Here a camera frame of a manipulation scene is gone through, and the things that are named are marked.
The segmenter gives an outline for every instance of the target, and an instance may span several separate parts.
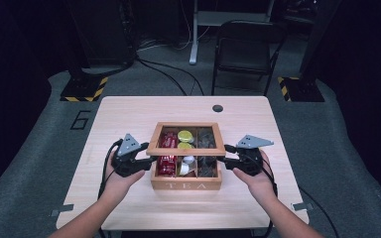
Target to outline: chair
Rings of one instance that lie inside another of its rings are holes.
[[[214,95],[215,87],[260,91],[241,87],[244,83],[237,78],[233,79],[237,86],[217,85],[217,72],[228,71],[257,74],[257,84],[264,75],[268,75],[263,90],[266,96],[279,51],[286,37],[286,31],[275,23],[233,20],[222,24],[216,38],[211,95]]]

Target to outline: yellow lid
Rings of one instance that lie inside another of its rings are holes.
[[[183,130],[183,131],[180,131],[179,134],[178,134],[178,137],[179,137],[179,140],[181,140],[181,142],[193,142],[193,135],[191,134],[190,131],[186,131],[186,130]]]
[[[179,149],[191,149],[191,148],[193,148],[193,146],[191,144],[189,144],[188,142],[180,142],[178,144],[178,148]]]

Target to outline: yellow black warning tape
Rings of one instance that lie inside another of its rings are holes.
[[[92,97],[61,97],[61,101],[96,101],[100,97],[101,93],[103,92],[104,86],[107,82],[107,77],[104,77],[101,79],[100,84],[98,85],[97,90],[95,91],[94,95]]]
[[[286,101],[292,101],[290,97],[289,90],[287,89],[286,83],[284,79],[299,79],[298,77],[278,77],[278,82],[280,83],[281,92],[283,93],[284,99]]]

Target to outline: human hand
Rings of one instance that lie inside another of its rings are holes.
[[[262,150],[260,150],[260,152],[262,158],[269,164],[268,156]],[[271,169],[265,162],[263,163],[264,169],[271,175]],[[264,172],[261,172],[254,177],[245,174],[237,168],[234,168],[233,172],[238,178],[247,184],[250,193],[253,197],[255,197],[261,206],[272,199],[277,199],[271,181]]]
[[[106,168],[106,186],[104,192],[102,193],[101,198],[107,199],[109,202],[114,205],[119,204],[123,198],[128,193],[129,187],[139,180],[144,174],[145,171],[137,172],[129,177],[122,177],[114,172],[114,168],[111,165],[113,160],[114,152],[110,154],[109,161],[107,162]]]

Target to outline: forearm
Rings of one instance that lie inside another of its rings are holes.
[[[266,202],[260,202],[260,204],[267,212],[282,237],[322,237],[279,199],[271,199]]]
[[[92,237],[116,205],[116,202],[102,196],[51,237]]]

